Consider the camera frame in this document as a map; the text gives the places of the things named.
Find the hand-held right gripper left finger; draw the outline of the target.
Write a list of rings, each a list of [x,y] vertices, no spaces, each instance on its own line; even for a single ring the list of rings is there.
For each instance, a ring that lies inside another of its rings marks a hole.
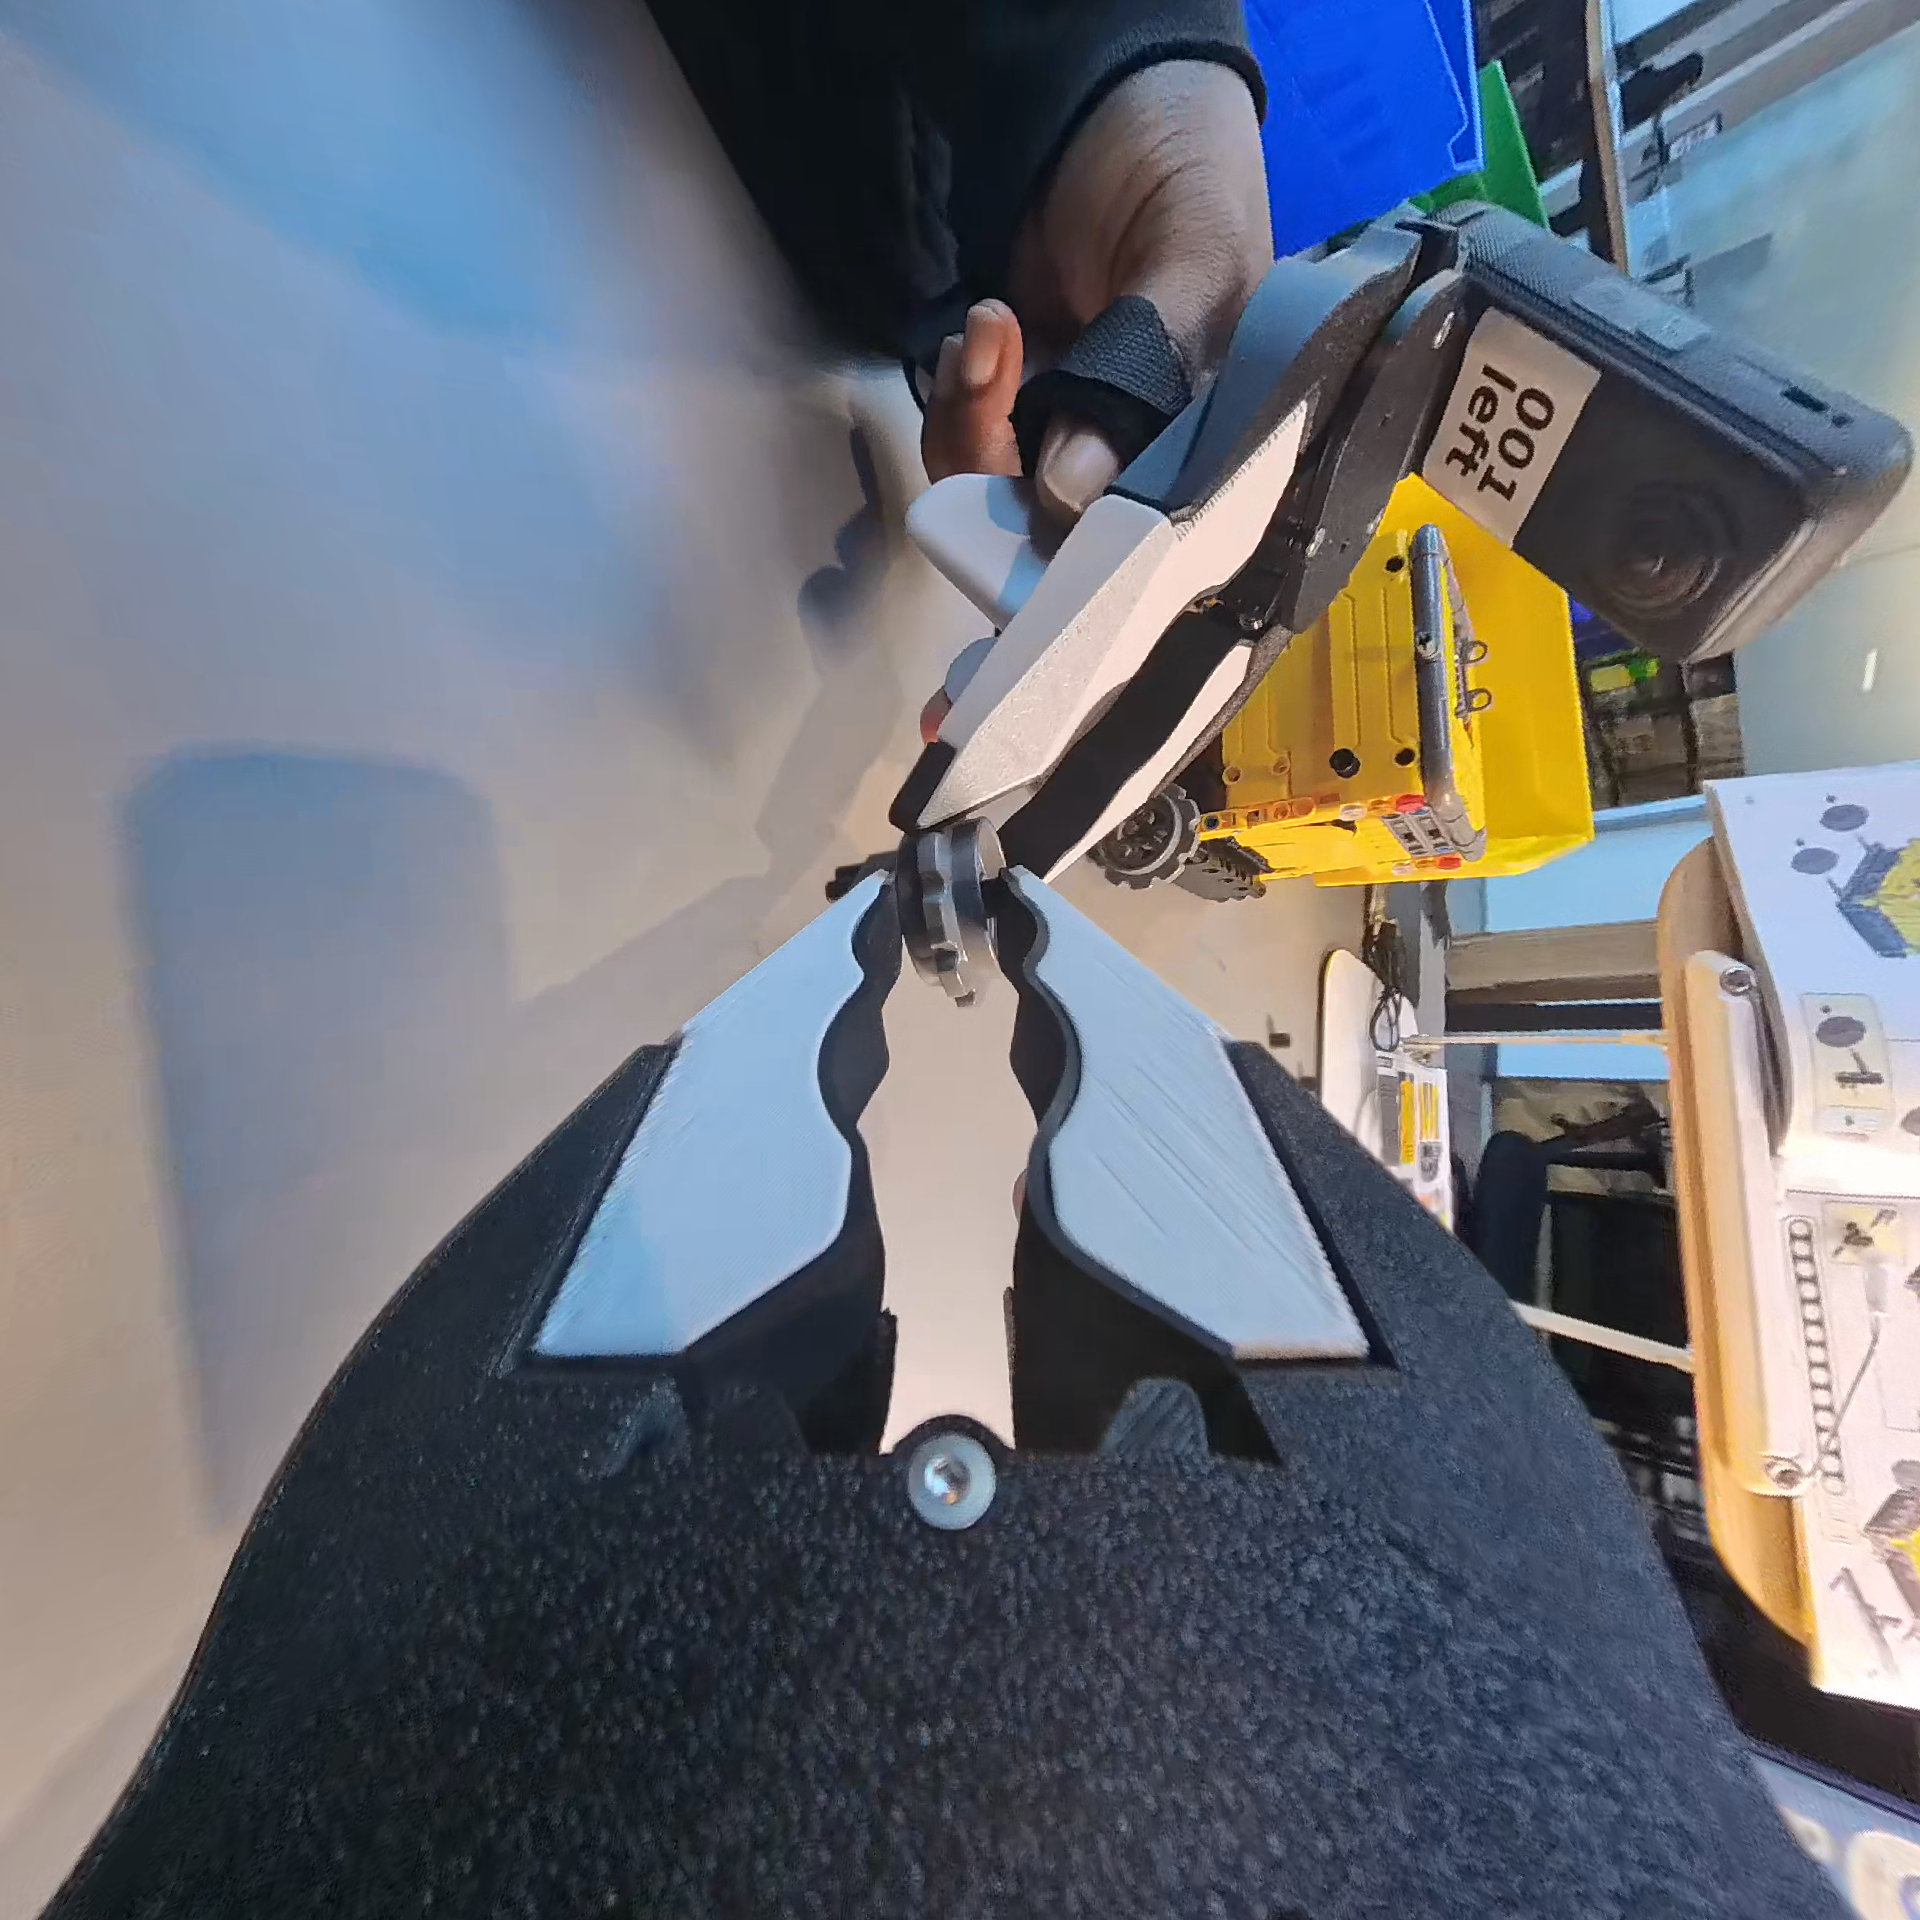
[[[901,972],[892,878],[862,878],[667,1047],[565,1240],[530,1361],[763,1391],[796,1419],[889,1414],[897,1322],[862,1113]]]

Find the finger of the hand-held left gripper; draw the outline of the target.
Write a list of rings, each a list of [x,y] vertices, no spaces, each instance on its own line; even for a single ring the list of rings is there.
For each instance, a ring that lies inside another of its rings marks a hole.
[[[940,728],[892,803],[905,837],[961,821],[998,834],[1170,627],[1229,627],[1255,643],[1223,591],[1298,467],[1309,401],[1258,432],[1237,465],[1206,461],[1196,497],[1162,503],[1158,467],[1198,450],[1209,414],[1196,401],[1175,418],[1047,554],[1013,477],[956,472],[908,509],[912,541],[991,638],[953,658]]]
[[[1255,652],[1229,627],[1170,627],[998,829],[1002,863],[1053,878],[1134,815],[1209,740]]]

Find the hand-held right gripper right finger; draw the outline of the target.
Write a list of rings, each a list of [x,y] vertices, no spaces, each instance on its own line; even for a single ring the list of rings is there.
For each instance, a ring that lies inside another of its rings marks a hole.
[[[1034,1135],[1005,1297],[1020,1419],[1109,1419],[1180,1380],[1223,1419],[1246,1376],[1366,1367],[1366,1308],[1230,1035],[1028,871],[998,883],[1008,1063]]]

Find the yellow toy brick vehicle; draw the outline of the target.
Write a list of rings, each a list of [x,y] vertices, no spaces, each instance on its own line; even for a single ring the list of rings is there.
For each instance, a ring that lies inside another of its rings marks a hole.
[[[1090,863],[1113,884],[1209,900],[1471,869],[1492,841],[1479,658],[1441,526],[1381,533],[1214,747]]]

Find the small grey toy wheel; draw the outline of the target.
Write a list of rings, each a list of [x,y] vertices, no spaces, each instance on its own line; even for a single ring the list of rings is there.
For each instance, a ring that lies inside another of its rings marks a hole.
[[[921,984],[972,1009],[998,972],[997,893],[1002,849],[991,821],[961,821],[901,840],[894,865],[905,952]]]

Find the person's left forearm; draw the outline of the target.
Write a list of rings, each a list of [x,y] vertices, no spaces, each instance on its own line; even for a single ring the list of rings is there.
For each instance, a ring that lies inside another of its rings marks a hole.
[[[1005,298],[1016,235],[1119,85],[1267,88],[1242,2],[647,2],[838,349],[905,355]]]

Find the grey desk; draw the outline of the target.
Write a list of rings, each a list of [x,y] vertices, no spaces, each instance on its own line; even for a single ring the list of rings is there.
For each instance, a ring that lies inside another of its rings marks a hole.
[[[4,1917],[436,1240],[970,638],[647,2],[4,2]]]

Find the person's left hand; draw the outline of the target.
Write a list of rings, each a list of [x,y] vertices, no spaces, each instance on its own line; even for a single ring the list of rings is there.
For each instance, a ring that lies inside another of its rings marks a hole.
[[[1071,135],[1023,217],[1002,295],[972,301],[940,343],[925,477],[1020,477],[1023,377],[1124,298],[1157,307],[1189,389],[1201,389],[1271,264],[1260,118],[1245,77],[1222,61],[1134,72]]]

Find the white oval board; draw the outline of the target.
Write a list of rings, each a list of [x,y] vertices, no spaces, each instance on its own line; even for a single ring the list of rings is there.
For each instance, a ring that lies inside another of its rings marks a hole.
[[[1320,984],[1316,1088],[1323,1108],[1444,1229],[1455,1226],[1452,1113],[1444,1050],[1413,1000],[1336,946]]]

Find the green plastic bin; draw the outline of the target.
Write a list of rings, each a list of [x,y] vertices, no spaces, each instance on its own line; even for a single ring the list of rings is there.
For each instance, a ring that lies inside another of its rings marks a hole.
[[[1487,61],[1477,76],[1477,85],[1483,130],[1479,168],[1445,180],[1434,193],[1418,195],[1413,207],[1427,217],[1438,217],[1445,207],[1487,202],[1514,212],[1537,229],[1546,229],[1540,180],[1531,168],[1531,150],[1526,144],[1522,118],[1502,61]]]

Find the blue plastic bin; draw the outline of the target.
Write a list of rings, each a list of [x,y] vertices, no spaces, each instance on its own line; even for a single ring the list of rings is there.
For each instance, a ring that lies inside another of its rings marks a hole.
[[[1471,2],[1245,2],[1281,257],[1483,163]]]

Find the yellow plastic bin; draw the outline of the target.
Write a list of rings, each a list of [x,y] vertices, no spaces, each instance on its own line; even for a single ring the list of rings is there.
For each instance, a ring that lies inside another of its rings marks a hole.
[[[1471,869],[1451,878],[1522,875],[1593,840],[1569,602],[1427,479],[1403,477],[1373,538],[1418,521],[1441,526],[1445,538],[1483,643],[1471,685],[1492,694],[1479,723],[1492,841]]]

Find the frosted glass partition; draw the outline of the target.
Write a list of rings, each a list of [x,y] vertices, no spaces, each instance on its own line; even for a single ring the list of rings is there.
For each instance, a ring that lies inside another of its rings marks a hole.
[[[1631,264],[1915,433],[1915,2],[1716,2],[1618,146]],[[1738,664],[1742,766],[1915,758],[1915,477]]]

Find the printed picture sheet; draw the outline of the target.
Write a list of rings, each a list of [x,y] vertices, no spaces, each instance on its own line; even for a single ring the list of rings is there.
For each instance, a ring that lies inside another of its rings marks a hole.
[[[1709,788],[1740,952],[1685,962],[1727,1473],[1823,1693],[1915,1711],[1915,763]]]

